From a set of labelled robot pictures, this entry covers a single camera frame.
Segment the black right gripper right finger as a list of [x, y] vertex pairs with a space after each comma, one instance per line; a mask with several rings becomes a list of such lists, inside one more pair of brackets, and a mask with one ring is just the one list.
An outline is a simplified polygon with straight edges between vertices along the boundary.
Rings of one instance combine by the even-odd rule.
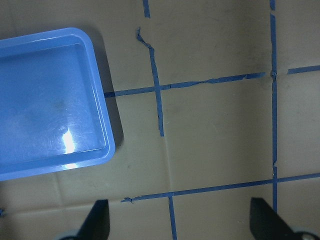
[[250, 200], [250, 232], [255, 240], [298, 240], [299, 236], [259, 197]]

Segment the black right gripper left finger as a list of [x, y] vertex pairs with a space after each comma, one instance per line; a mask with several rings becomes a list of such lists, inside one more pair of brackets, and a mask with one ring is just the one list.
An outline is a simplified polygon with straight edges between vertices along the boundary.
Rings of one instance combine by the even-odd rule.
[[76, 240], [107, 240], [110, 234], [110, 211], [107, 199], [97, 200], [75, 235]]

